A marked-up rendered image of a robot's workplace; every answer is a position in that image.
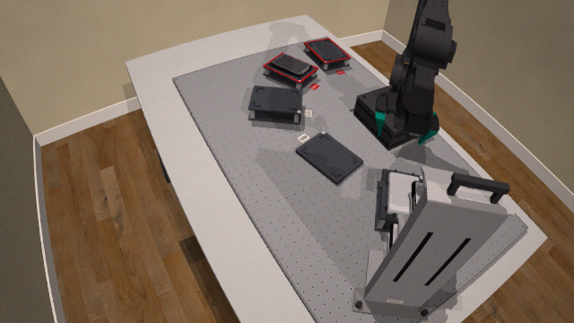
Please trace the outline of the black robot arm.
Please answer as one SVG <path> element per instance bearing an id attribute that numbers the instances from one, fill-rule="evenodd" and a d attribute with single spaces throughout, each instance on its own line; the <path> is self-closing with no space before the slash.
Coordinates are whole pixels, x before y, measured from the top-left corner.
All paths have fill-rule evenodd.
<path id="1" fill-rule="evenodd" d="M 396 116 L 404 120 L 406 137 L 426 135 L 431 124 L 435 76 L 452 63 L 457 49 L 450 24 L 448 0 L 419 0 L 407 46 L 402 55 L 396 54 L 388 92 L 398 93 L 396 113 L 405 117 Z M 379 97 L 386 98 L 388 92 Z"/>

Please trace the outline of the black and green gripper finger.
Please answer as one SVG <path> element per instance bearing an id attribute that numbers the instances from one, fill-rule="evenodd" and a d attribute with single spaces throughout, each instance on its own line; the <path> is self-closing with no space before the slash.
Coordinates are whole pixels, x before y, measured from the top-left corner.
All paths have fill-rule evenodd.
<path id="1" fill-rule="evenodd" d="M 437 116 L 436 112 L 433 112 L 435 116 Z M 419 138 L 418 140 L 418 145 L 422 144 L 425 140 L 431 138 L 432 136 L 436 135 L 438 132 L 436 131 L 432 131 L 432 130 L 428 130 L 426 135 L 423 135 L 421 138 Z"/>
<path id="2" fill-rule="evenodd" d="M 376 111 L 375 119 L 376 119 L 376 123 L 378 126 L 378 136 L 380 136 L 382 127 L 383 127 L 384 122 L 385 122 L 385 113 Z"/>

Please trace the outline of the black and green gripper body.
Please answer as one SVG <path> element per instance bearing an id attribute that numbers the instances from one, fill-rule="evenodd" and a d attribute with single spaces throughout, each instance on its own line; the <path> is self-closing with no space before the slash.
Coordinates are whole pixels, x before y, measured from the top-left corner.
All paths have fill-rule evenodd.
<path id="1" fill-rule="evenodd" d="M 399 116 L 404 116 L 405 114 L 396 113 L 396 99 L 398 93 L 395 92 L 388 92 L 387 97 L 377 97 L 377 104 L 376 104 L 376 111 L 385 113 L 386 106 L 387 106 L 387 114 L 396 114 Z M 430 119 L 431 123 L 429 126 L 429 130 L 439 132 L 439 117 L 433 115 L 433 109 L 430 111 Z"/>

